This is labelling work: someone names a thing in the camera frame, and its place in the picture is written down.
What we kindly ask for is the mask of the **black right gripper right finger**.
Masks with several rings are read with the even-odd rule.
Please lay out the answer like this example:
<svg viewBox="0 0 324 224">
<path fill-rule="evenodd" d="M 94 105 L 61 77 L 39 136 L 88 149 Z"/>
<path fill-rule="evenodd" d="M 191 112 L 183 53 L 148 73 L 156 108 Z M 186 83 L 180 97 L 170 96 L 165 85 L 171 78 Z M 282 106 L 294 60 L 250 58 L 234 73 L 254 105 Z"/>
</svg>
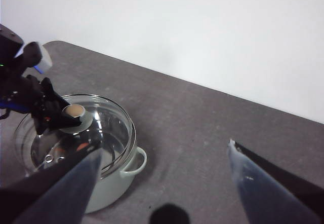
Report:
<svg viewBox="0 0 324 224">
<path fill-rule="evenodd" d="M 249 223 L 323 223 L 323 188 L 232 139 L 227 153 Z"/>
</svg>

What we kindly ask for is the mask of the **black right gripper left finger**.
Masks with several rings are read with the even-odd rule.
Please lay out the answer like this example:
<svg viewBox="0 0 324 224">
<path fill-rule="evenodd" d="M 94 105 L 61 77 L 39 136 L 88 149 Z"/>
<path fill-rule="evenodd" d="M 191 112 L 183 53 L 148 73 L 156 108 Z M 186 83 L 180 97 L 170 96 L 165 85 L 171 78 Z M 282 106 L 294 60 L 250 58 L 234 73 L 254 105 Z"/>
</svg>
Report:
<svg viewBox="0 0 324 224">
<path fill-rule="evenodd" d="M 80 223 L 100 175 L 102 148 L 89 145 L 1 188 L 1 223 Z"/>
</svg>

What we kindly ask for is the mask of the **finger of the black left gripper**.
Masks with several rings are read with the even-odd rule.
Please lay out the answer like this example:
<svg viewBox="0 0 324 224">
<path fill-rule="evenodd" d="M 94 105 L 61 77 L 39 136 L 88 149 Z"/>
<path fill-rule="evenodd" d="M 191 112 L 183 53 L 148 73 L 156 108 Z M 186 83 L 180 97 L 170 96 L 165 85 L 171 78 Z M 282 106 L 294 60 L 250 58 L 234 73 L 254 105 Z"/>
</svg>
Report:
<svg viewBox="0 0 324 224">
<path fill-rule="evenodd" d="M 34 114 L 37 135 L 42 135 L 46 130 L 77 127 L 80 124 L 81 121 L 78 117 L 74 118 L 61 110 L 41 110 Z"/>
<path fill-rule="evenodd" d="M 45 93 L 45 105 L 51 109 L 64 110 L 70 104 L 57 92 L 55 92 L 52 82 L 49 78 L 44 78 L 41 86 Z"/>
</svg>

